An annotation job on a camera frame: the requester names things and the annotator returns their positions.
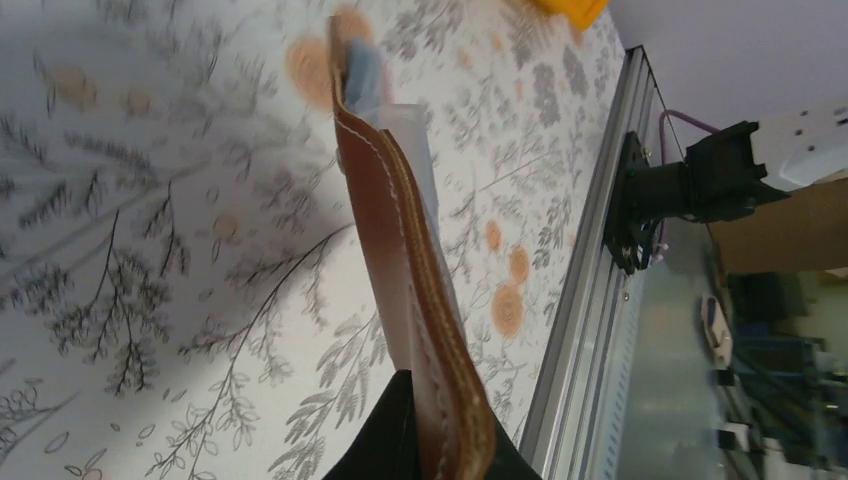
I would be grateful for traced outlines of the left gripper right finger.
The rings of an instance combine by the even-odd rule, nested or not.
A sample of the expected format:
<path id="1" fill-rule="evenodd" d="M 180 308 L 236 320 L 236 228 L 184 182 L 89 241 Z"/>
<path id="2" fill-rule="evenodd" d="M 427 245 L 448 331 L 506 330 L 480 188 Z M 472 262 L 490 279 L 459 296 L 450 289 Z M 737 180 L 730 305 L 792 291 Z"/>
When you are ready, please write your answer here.
<path id="1" fill-rule="evenodd" d="M 521 456 L 499 420 L 495 421 L 495 443 L 490 480 L 541 480 Z"/>

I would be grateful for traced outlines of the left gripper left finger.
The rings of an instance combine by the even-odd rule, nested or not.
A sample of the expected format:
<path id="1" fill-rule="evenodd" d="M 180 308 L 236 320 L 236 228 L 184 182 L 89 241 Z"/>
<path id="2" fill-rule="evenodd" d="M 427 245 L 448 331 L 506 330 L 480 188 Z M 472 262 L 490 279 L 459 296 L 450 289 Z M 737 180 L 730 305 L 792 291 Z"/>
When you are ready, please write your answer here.
<path id="1" fill-rule="evenodd" d="M 373 411 L 325 480 L 418 480 L 418 435 L 411 372 L 392 376 Z"/>

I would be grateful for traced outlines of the brown leather card holder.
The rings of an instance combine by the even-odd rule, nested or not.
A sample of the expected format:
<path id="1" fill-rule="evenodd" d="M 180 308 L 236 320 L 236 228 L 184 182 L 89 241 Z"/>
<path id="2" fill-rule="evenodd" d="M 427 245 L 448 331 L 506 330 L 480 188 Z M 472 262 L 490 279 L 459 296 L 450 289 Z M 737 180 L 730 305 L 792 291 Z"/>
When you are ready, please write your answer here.
<path id="1" fill-rule="evenodd" d="M 496 452 L 495 419 L 441 249 L 400 144 L 344 104 L 349 49 L 338 15 L 328 40 L 339 165 L 390 356 L 411 376 L 421 472 L 482 479 Z"/>

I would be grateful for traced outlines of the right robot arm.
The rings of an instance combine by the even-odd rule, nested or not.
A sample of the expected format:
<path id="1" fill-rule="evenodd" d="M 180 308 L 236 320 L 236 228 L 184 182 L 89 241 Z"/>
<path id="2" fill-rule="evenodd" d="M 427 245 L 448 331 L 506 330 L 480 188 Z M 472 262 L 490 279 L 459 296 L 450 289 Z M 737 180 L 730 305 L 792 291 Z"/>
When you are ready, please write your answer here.
<path id="1" fill-rule="evenodd" d="M 847 100 L 839 98 L 724 129 L 677 110 L 705 131 L 680 162 L 624 172 L 620 205 L 638 223 L 732 221 L 847 168 Z"/>

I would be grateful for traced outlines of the floral table mat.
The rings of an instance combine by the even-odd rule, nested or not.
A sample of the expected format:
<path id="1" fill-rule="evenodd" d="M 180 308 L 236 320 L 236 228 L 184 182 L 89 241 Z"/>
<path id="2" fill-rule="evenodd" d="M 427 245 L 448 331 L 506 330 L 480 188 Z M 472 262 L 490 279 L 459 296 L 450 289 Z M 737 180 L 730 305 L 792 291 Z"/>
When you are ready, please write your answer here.
<path id="1" fill-rule="evenodd" d="M 1 475 L 318 479 L 392 374 L 326 21 L 421 108 L 470 354 L 532 409 L 624 48 L 528 1 L 5 1 Z"/>

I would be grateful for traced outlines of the orange storage bin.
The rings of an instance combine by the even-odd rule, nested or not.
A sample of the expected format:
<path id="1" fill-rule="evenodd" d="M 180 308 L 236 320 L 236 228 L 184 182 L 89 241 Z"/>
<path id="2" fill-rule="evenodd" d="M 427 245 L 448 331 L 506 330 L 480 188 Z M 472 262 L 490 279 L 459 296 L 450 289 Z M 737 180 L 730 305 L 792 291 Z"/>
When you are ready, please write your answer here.
<path id="1" fill-rule="evenodd" d="M 607 8 L 608 0 L 535 0 L 546 13 L 564 16 L 580 31 L 589 29 Z"/>

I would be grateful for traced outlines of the aluminium rail frame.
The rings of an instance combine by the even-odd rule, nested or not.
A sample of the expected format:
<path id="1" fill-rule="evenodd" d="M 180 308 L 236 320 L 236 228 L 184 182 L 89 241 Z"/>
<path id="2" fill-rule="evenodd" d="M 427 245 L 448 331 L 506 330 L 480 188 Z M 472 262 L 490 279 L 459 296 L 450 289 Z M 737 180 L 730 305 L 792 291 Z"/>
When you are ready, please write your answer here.
<path id="1" fill-rule="evenodd" d="M 643 277 L 603 243 L 625 135 L 645 135 L 656 82 L 643 47 L 627 51 L 564 289 L 520 441 L 544 479 L 616 476 Z"/>

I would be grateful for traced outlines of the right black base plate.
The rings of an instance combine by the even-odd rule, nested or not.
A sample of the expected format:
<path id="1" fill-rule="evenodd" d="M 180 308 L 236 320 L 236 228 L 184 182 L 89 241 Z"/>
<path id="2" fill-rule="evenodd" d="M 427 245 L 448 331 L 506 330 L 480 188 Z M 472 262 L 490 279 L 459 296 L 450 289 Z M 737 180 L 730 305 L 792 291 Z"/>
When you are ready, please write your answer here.
<path id="1" fill-rule="evenodd" d="M 627 131 L 617 158 L 603 231 L 603 244 L 626 275 L 647 269 L 656 251 L 661 221 L 645 214 L 642 205 L 652 170 L 649 152 L 638 134 Z"/>

